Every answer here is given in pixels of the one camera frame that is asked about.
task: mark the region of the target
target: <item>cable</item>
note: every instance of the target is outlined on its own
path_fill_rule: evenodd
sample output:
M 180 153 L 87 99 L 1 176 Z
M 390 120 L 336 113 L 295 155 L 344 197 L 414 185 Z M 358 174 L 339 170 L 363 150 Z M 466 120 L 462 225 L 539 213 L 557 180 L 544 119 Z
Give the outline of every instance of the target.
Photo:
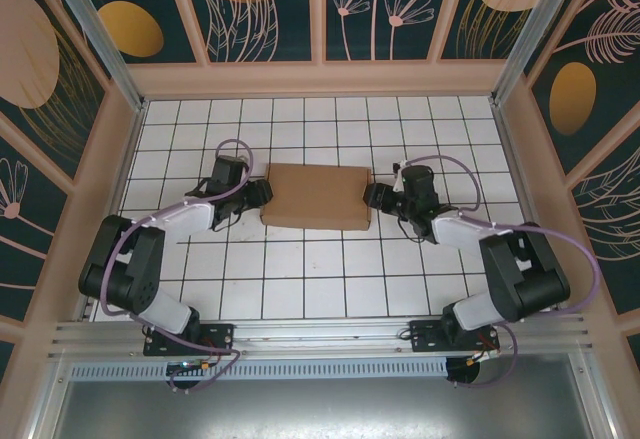
M 480 209 L 480 203 L 482 202 L 482 194 L 480 194 L 480 184 L 478 184 L 478 180 L 476 179 L 476 176 L 473 175 L 473 172 L 471 172 L 471 169 L 469 169 L 467 165 L 462 161 L 456 159 L 455 157 L 446 156 L 444 154 L 433 154 L 431 156 L 422 156 L 422 157 L 418 157 L 417 159 L 411 159 L 410 161 L 407 161 L 407 166 L 411 166 L 416 162 L 428 161 L 430 159 L 444 159 L 445 161 L 450 161 L 460 166 L 462 170 L 466 172 L 469 175 L 469 177 L 471 177 L 471 180 L 473 181 L 473 185 L 476 188 L 476 204 L 473 207 L 461 207 L 459 210 L 475 212 L 478 209 Z
M 420 239 L 420 238 L 415 238 L 414 239 L 413 237 L 409 237 L 409 234 L 407 234 L 407 231 L 405 230 L 404 226 L 402 225 L 402 221 L 400 220 L 400 218 L 398 218 L 398 227 L 404 233 L 404 237 L 409 239 L 411 242 L 415 242 L 416 244 L 421 244 L 421 243 L 424 242 L 424 239 Z
M 233 221 L 233 223 L 227 224 L 226 226 L 221 227 L 220 229 L 214 229 L 213 232 L 222 232 L 225 229 L 229 229 L 230 227 L 235 226 L 238 222 L 240 222 L 240 217 L 242 217 L 242 213 L 238 214 L 238 218 L 235 221 Z
M 143 225 L 149 222 L 153 222 L 157 219 L 162 219 L 165 216 L 175 212 L 178 209 L 181 209 L 186 205 L 207 204 L 210 201 L 217 201 L 220 199 L 224 199 L 225 197 L 229 197 L 235 194 L 236 192 L 238 192 L 240 189 L 242 189 L 244 185 L 249 181 L 249 177 L 251 176 L 251 172 L 253 171 L 253 151 L 251 150 L 251 148 L 246 142 L 240 139 L 227 139 L 225 141 L 222 141 L 220 144 L 218 144 L 218 147 L 216 148 L 216 153 L 215 153 L 216 157 L 218 157 L 218 155 L 220 154 L 220 150 L 222 149 L 222 147 L 229 143 L 237 143 L 241 145 L 244 149 L 246 149 L 247 153 L 249 154 L 249 166 L 247 167 L 247 171 L 244 177 L 242 178 L 242 180 L 237 186 L 229 189 L 227 192 L 223 192 L 222 194 L 218 194 L 216 196 L 184 199 L 182 202 L 173 204 L 169 207 L 166 207 L 157 212 L 154 212 L 153 214 L 143 217 L 138 222 L 132 224 L 131 227 L 122 234 L 118 242 L 116 242 L 116 245 L 113 248 L 111 256 L 109 256 L 109 260 L 107 261 L 107 265 L 105 267 L 104 274 L 102 276 L 102 285 L 100 287 L 100 307 L 102 308 L 102 311 L 105 313 L 105 315 L 113 317 L 113 316 L 121 316 L 121 315 L 128 314 L 128 312 L 126 311 L 109 310 L 107 306 L 107 287 L 109 284 L 109 279 L 111 278 L 111 271 L 113 271 L 113 267 L 115 265 L 118 254 L 120 254 L 120 251 L 122 250 L 122 247 L 124 246 L 127 239 L 129 239 L 129 237 L 131 237 L 131 235 L 136 230 L 138 230 L 140 227 L 142 227 Z
M 582 244 L 580 244 L 577 240 L 575 240 L 573 237 L 571 236 L 567 236 L 566 234 L 563 234 L 561 232 L 558 231 L 554 231 L 553 229 L 546 229 L 544 227 L 539 227 L 539 226 L 527 226 L 527 225 L 521 225 L 521 226 L 516 226 L 516 225 L 511 225 L 511 224 L 497 224 L 495 222 L 486 222 L 486 221 L 482 221 L 479 219 L 475 219 L 472 217 L 467 217 L 463 214 L 460 215 L 461 219 L 463 219 L 464 221 L 470 223 L 470 224 L 475 224 L 478 226 L 483 226 L 483 227 L 490 227 L 496 230 L 500 230 L 500 231 L 504 231 L 504 230 L 512 230 L 512 231 L 520 231 L 520 232 L 533 232 L 533 233 L 537 233 L 537 234 L 544 234 L 546 236 L 553 236 L 553 237 L 557 237 L 558 239 L 562 239 L 566 242 L 568 242 L 569 244 L 572 244 L 573 246 L 577 247 L 580 252 L 582 252 L 585 257 L 589 260 L 589 264 L 591 266 L 591 271 L 593 272 L 593 281 L 591 283 L 591 288 L 589 289 L 589 293 L 587 294 L 587 296 L 582 299 L 580 302 L 569 306 L 567 308 L 564 309 L 558 309 L 555 311 L 549 311 L 549 312 L 539 312 L 537 315 L 541 315 L 541 316 L 561 316 L 564 314 L 573 314 L 574 312 L 578 312 L 580 310 L 582 310 L 583 308 L 585 308 L 587 305 L 589 305 L 591 303 L 591 301 L 593 301 L 593 299 L 595 298 L 597 292 L 598 292 L 598 288 L 600 287 L 600 277 L 602 275 L 602 272 L 600 271 L 600 265 L 598 264 L 598 260 L 595 258 L 595 256 L 591 253 L 591 251 L 589 251 L 589 249 L 587 249 L 585 246 L 583 246 Z
M 486 337 L 484 337 L 484 336 L 482 335 L 482 333 L 481 333 L 481 332 L 478 332 L 478 339 L 480 339 L 480 340 L 482 341 L 482 343 L 483 343 L 485 346 L 487 346 L 489 349 L 493 349 L 493 350 L 498 349 L 498 348 L 495 346 L 495 344 L 493 344 L 491 341 L 488 341 L 488 340 L 487 340 L 487 338 L 486 338 Z
M 480 185 L 478 184 L 478 181 L 476 180 L 475 176 L 473 175 L 473 172 L 471 172 L 471 170 L 465 165 L 463 164 L 461 161 L 459 161 L 458 159 L 451 157 L 451 156 L 445 156 L 445 155 L 440 155 L 440 154 L 436 154 L 436 155 L 431 155 L 431 156 L 424 156 L 424 157 L 419 157 L 417 159 L 412 159 L 410 161 L 407 161 L 407 165 L 412 165 L 415 164 L 416 162 L 421 162 L 421 161 L 427 161 L 430 159 L 445 159 L 448 161 L 451 161 L 457 165 L 459 165 L 468 175 L 469 177 L 471 177 L 471 180 L 473 181 L 473 185 L 476 189 L 476 204 L 473 208 L 467 208 L 467 207 L 461 207 L 458 211 L 459 211 L 459 216 L 462 220 L 468 222 L 469 224 L 474 224 L 477 226 L 482 226 L 482 227 L 488 227 L 490 229 L 495 229 L 497 231 L 504 231 L 504 230 L 512 230 L 512 231 L 519 231 L 519 232 L 531 232 L 531 233 L 536 233 L 536 234 L 544 234 L 547 236 L 553 236 L 556 237 L 558 239 L 562 239 L 566 242 L 568 242 L 569 244 L 572 244 L 573 246 L 575 246 L 576 248 L 578 248 L 580 250 L 580 252 L 582 252 L 585 257 L 587 258 L 587 260 L 589 261 L 589 264 L 591 266 L 591 271 L 593 273 L 593 279 L 591 282 L 591 288 L 589 290 L 589 293 L 587 294 L 587 296 L 582 299 L 580 302 L 569 306 L 567 308 L 564 309 L 558 309 L 555 311 L 550 311 L 550 312 L 539 312 L 536 315 L 537 316 L 560 316 L 560 315 L 564 315 L 564 314 L 572 314 L 574 312 L 580 311 L 581 309 L 583 309 L 584 307 L 586 307 L 587 305 L 589 305 L 593 299 L 595 298 L 597 292 L 598 292 L 598 288 L 600 287 L 600 281 L 601 281 L 601 276 L 602 276 L 602 271 L 600 270 L 600 265 L 598 264 L 598 260 L 595 258 L 595 256 L 591 253 L 591 251 L 589 251 L 589 249 L 587 249 L 585 246 L 583 246 L 582 244 L 580 244 L 576 239 L 574 239 L 571 236 L 568 236 L 566 234 L 563 234 L 561 232 L 558 231 L 554 231 L 552 229 L 546 229 L 544 227 L 539 227 L 539 226 L 527 226 L 527 225 L 511 225 L 511 224 L 498 224 L 495 222 L 487 222 L 487 221 L 482 221 L 480 219 L 475 219 L 469 216 L 466 216 L 464 214 L 464 211 L 469 211 L 469 212 L 474 212 L 477 211 L 480 208 L 480 202 L 481 202 L 481 192 L 480 192 Z M 506 380 L 511 373 L 513 372 L 513 370 L 515 369 L 516 366 L 516 362 L 517 362 L 517 357 L 518 357 L 518 342 L 516 340 L 516 336 L 513 333 L 513 331 L 511 330 L 511 328 L 509 326 L 507 326 L 505 323 L 496 323 L 494 324 L 494 326 L 497 327 L 501 327 L 502 329 L 504 329 L 505 331 L 507 331 L 507 333 L 509 334 L 509 336 L 511 336 L 511 341 L 513 342 L 513 359 L 511 360 L 511 364 L 509 365 L 509 369 L 507 370 L 507 372 L 505 374 L 503 374 L 502 376 L 493 379 L 489 382 L 483 383 L 483 384 L 463 384 L 463 383 L 454 383 L 454 384 L 459 384 L 462 387 L 467 387 L 467 388 L 473 388 L 473 389 L 481 389 L 481 388 L 485 388 L 485 387 L 491 387 L 491 386 L 495 386 L 501 382 L 503 382 L 504 380 Z
M 107 265 L 105 267 L 104 270 L 104 274 L 102 277 L 102 285 L 100 288 L 100 307 L 102 308 L 102 311 L 107 315 L 107 316 L 120 316 L 120 315 L 124 315 L 124 314 L 129 314 L 126 311 L 111 311 L 108 308 L 107 305 L 107 288 L 109 285 L 109 280 L 111 278 L 111 272 L 113 271 L 113 267 L 115 265 L 116 259 L 118 257 L 118 254 L 120 253 L 120 251 L 122 250 L 122 247 L 124 246 L 125 242 L 129 239 L 129 237 L 131 237 L 131 235 L 138 230 L 140 227 L 144 226 L 145 224 L 148 224 L 150 222 L 154 222 L 158 219 L 162 219 L 165 216 L 167 216 L 168 214 L 171 214 L 173 212 L 175 212 L 178 209 L 181 209 L 182 207 L 186 206 L 186 205 L 191 205 L 191 204 L 207 204 L 210 201 L 217 201 L 220 199 L 224 199 L 225 197 L 229 197 L 233 194 L 235 194 L 236 192 L 238 192 L 240 189 L 242 189 L 244 187 L 244 185 L 247 183 L 247 181 L 249 181 L 249 178 L 251 177 L 251 172 L 253 171 L 253 151 L 251 150 L 251 148 L 249 147 L 249 145 L 240 140 L 240 139 L 227 139 L 225 141 L 222 141 L 220 144 L 218 144 L 218 147 L 216 148 L 216 153 L 215 156 L 218 157 L 218 155 L 220 154 L 220 150 L 222 149 L 223 146 L 229 144 L 229 143 L 236 143 L 239 144 L 240 146 L 242 146 L 248 153 L 249 155 L 249 165 L 246 169 L 245 175 L 242 178 L 242 180 L 240 181 L 240 183 L 231 188 L 230 190 L 228 190 L 227 192 L 224 192 L 222 194 L 218 194 L 216 196 L 211 196 L 211 197 L 204 197 L 204 198 L 189 198 L 189 199 L 184 199 L 182 202 L 179 202 L 178 204 L 173 204 L 169 207 L 166 207 L 164 209 L 161 209 L 160 211 L 154 212 L 153 214 L 150 214 L 142 219 L 140 219 L 138 222 L 134 223 L 131 225 L 131 227 L 129 229 L 127 229 L 122 236 L 120 237 L 120 239 L 118 240 L 118 242 L 116 242 L 116 245 L 113 248 L 113 251 L 111 252 L 111 255 L 109 256 L 109 260 L 107 261 Z M 202 346 L 200 344 L 195 344 L 193 342 L 189 342 L 189 341 L 185 341 L 184 339 L 175 336 L 174 334 L 171 334 L 168 331 L 165 331 L 164 329 L 160 328 L 160 327 L 155 327 L 153 324 L 145 321 L 144 319 L 136 316 L 135 314 L 129 314 L 129 316 L 135 320 L 138 321 L 139 323 L 141 323 L 143 326 L 147 326 L 148 328 L 150 328 L 149 330 L 155 330 L 157 331 L 159 334 L 162 334 L 163 336 L 165 336 L 166 338 L 181 344 L 183 346 L 189 347 L 191 349 L 196 349 L 199 351 L 204 351 L 204 352 L 208 352 L 209 354 L 224 354 L 224 355 L 228 355 L 228 354 L 235 354 L 235 357 L 229 361 L 224 367 L 222 367 L 215 375 L 213 375 L 211 378 L 206 379 L 206 380 L 202 380 L 200 381 L 198 384 L 196 384 L 195 386 L 193 386 L 190 389 L 186 389 L 184 390 L 185 394 L 188 394 L 189 391 L 197 391 L 199 389 L 204 389 L 205 387 L 213 384 L 216 379 L 218 379 L 221 375 L 223 375 L 224 373 L 226 373 L 229 368 L 231 368 L 237 361 L 238 359 L 240 359 L 240 351 L 235 350 L 235 349 L 222 349 L 222 348 L 217 348 L 217 347 L 209 347 L 209 346 Z M 171 384 L 171 386 L 173 387 L 174 391 L 177 391 L 178 389 L 175 387 L 175 385 L 173 384 L 173 378 L 175 376 L 172 374 L 169 383 Z
M 487 387 L 497 386 L 498 384 L 507 380 L 507 378 L 513 373 L 516 368 L 516 364 L 518 362 L 518 340 L 516 339 L 516 335 L 513 333 L 513 330 L 506 324 L 494 324 L 497 327 L 501 327 L 511 336 L 511 342 L 513 343 L 513 356 L 511 357 L 511 363 L 509 364 L 509 368 L 507 372 L 502 374 L 501 376 L 496 377 L 495 379 L 491 379 L 487 382 L 482 382 L 480 384 L 466 384 L 464 382 L 456 382 L 450 381 L 454 386 L 465 387 L 468 389 L 485 389 Z
M 600 271 L 600 266 L 598 265 L 598 260 L 591 253 L 591 251 L 589 251 L 589 249 L 587 249 L 585 246 L 580 244 L 573 237 L 568 236 L 568 235 L 563 234 L 563 233 L 558 232 L 558 231 L 554 231 L 553 229 L 546 229 L 544 227 L 539 227 L 539 226 L 527 226 L 527 225 L 518 226 L 518 225 L 512 225 L 512 224 L 497 224 L 495 222 L 482 221 L 480 219 L 475 219 L 475 218 L 466 216 L 465 214 L 462 213 L 463 211 L 477 211 L 479 209 L 479 207 L 480 207 L 480 198 L 481 198 L 480 185 L 478 184 L 478 181 L 476 180 L 475 176 L 473 175 L 471 170 L 467 166 L 465 166 L 462 162 L 460 162 L 458 159 L 456 159 L 454 157 L 450 157 L 450 156 L 439 155 L 439 154 L 432 155 L 432 156 L 419 157 L 417 159 L 412 159 L 410 161 L 407 161 L 407 164 L 411 165 L 411 164 L 415 164 L 416 162 L 426 161 L 426 160 L 429 160 L 429 159 L 446 159 L 446 160 L 452 161 L 452 162 L 458 164 L 460 167 L 462 167 L 462 169 L 464 169 L 464 171 L 467 174 L 469 174 L 469 176 L 471 177 L 471 179 L 473 181 L 473 185 L 476 188 L 476 198 L 477 198 L 476 205 L 472 209 L 471 208 L 464 208 L 464 207 L 461 207 L 459 209 L 460 218 L 462 220 L 468 222 L 469 224 L 474 224 L 476 226 L 481 226 L 481 227 L 488 227 L 490 229 L 495 229 L 497 231 L 512 230 L 512 231 L 519 231 L 519 232 L 532 232 L 532 233 L 544 234 L 544 235 L 547 235 L 547 236 L 557 237 L 558 239 L 562 239 L 562 240 L 568 242 L 569 244 L 572 244 L 573 246 L 578 248 L 580 250 L 580 252 L 582 252 L 585 255 L 585 257 L 589 261 L 589 264 L 591 265 L 591 270 L 593 272 L 593 280 L 591 282 L 591 289 L 589 290 L 589 293 L 587 294 L 587 296 L 583 300 L 578 302 L 577 304 L 574 304 L 573 306 L 569 306 L 569 307 L 567 307 L 565 309 L 558 309 L 556 311 L 540 312 L 540 313 L 538 313 L 538 315 L 559 316 L 559 315 L 563 315 L 563 314 L 572 314 L 574 312 L 580 311 L 581 309 L 583 309 L 584 307 L 589 305 L 591 303 L 591 301 L 593 301 L 593 299 L 595 298 L 595 296 L 596 296 L 596 294 L 598 292 L 598 288 L 600 287 L 600 277 L 602 276 L 602 272 Z

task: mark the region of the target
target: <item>brown cardboard box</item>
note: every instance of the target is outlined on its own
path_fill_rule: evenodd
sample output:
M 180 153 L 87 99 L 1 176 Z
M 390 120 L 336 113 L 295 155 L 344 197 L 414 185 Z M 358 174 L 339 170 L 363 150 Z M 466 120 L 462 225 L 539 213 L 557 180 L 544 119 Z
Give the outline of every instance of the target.
M 368 167 L 271 164 L 273 199 L 262 208 L 269 226 L 366 231 L 371 211 L 362 200 L 371 180 Z

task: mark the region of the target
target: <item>enclosure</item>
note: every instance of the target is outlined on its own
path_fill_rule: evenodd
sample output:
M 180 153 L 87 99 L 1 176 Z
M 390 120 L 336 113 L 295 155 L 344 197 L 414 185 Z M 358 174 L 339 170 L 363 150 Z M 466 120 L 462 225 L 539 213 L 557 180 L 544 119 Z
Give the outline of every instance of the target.
M 0 436 L 639 433 L 640 0 L 2 4 Z M 182 201 L 230 138 L 252 179 L 292 163 L 393 184 L 394 162 L 453 157 L 475 179 L 430 161 L 442 203 L 474 206 L 477 182 L 473 217 L 575 238 L 601 286 L 581 311 L 514 324 L 519 347 L 500 333 L 480 379 L 520 360 L 495 389 L 454 388 L 450 355 L 398 333 L 486 292 L 482 260 L 375 210 L 366 231 L 252 210 L 165 245 L 161 289 L 233 324 L 242 351 L 208 391 L 173 395 L 169 360 L 78 278 L 105 216 Z M 589 263 L 549 240 L 580 303 Z

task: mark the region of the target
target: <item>vent grille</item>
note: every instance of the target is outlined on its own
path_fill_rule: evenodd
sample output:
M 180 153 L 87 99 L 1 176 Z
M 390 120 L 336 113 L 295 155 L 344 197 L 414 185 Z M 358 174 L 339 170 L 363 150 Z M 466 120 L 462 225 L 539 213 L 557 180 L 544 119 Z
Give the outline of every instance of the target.
M 80 363 L 75 364 L 75 382 L 166 381 L 168 363 Z M 190 371 L 176 381 L 211 377 L 219 366 Z M 446 358 L 325 359 L 244 361 L 233 366 L 220 380 L 349 379 L 374 377 L 446 376 Z

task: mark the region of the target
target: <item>metal base plate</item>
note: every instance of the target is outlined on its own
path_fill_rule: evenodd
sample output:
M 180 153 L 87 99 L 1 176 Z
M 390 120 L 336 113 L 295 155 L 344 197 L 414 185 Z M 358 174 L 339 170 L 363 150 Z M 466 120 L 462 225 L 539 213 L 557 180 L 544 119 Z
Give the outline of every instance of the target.
M 200 325 L 200 342 L 211 342 L 215 347 L 231 349 L 233 347 L 233 324 L 202 324 Z M 145 340 L 143 355 L 149 357 L 175 356 L 207 356 L 197 349 L 177 344 L 156 331 Z
M 449 343 L 440 320 L 411 321 L 409 323 L 411 347 L 413 352 L 461 352 L 479 351 L 488 346 L 483 339 L 500 348 L 496 330 L 491 326 L 484 326 L 477 331 L 470 331 L 462 336 L 457 344 Z

